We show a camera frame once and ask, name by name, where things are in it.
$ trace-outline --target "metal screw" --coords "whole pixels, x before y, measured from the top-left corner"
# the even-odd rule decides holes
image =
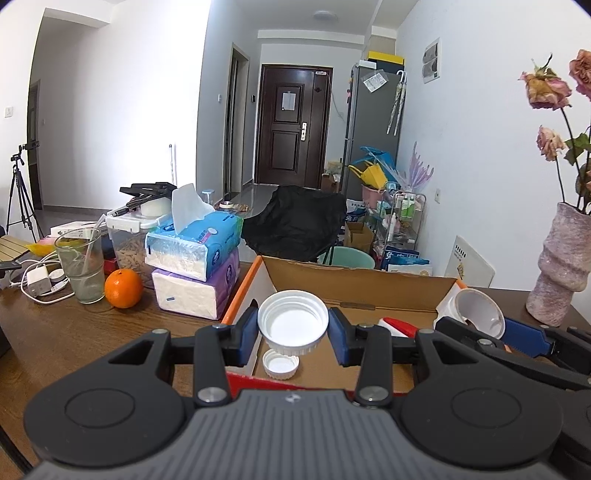
[[[363,387],[359,390],[359,396],[365,401],[382,401],[388,398],[388,390],[384,387],[372,385],[370,387]]]
[[[202,388],[197,392],[197,398],[205,403],[217,403],[227,396],[226,391],[219,387]]]

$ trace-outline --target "ceiling light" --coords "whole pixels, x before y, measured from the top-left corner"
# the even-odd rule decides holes
[[[334,12],[328,10],[318,10],[314,12],[314,18],[323,22],[336,22],[339,20]]]

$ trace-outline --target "green bucket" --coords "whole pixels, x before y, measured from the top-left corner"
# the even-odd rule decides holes
[[[324,256],[328,255],[326,265],[330,261],[330,250],[328,253],[319,256],[318,265],[322,265]],[[333,254],[333,267],[349,267],[349,268],[368,268],[373,270],[375,268],[375,261],[367,253],[350,247],[335,247]]]

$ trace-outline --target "purple tissue pack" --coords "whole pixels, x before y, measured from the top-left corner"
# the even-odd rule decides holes
[[[207,281],[194,280],[157,268],[152,273],[158,305],[163,310],[219,320],[240,273],[238,249]]]

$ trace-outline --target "cardboard box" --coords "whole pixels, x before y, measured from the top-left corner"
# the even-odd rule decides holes
[[[454,286],[455,278],[419,277],[361,268],[323,267],[272,257],[257,257],[238,289],[222,323],[233,324],[253,300],[260,305],[281,290],[305,290],[320,297],[328,308],[339,307],[349,321],[378,323],[383,317],[432,328],[436,307]],[[268,350],[262,341],[253,351],[254,376],[269,378],[259,361]],[[310,354],[300,357],[292,385],[307,388],[354,390],[359,367],[341,367],[325,335]],[[394,391],[413,388],[410,365],[393,365]]]
[[[345,246],[369,253],[374,233],[364,223],[345,222]]]

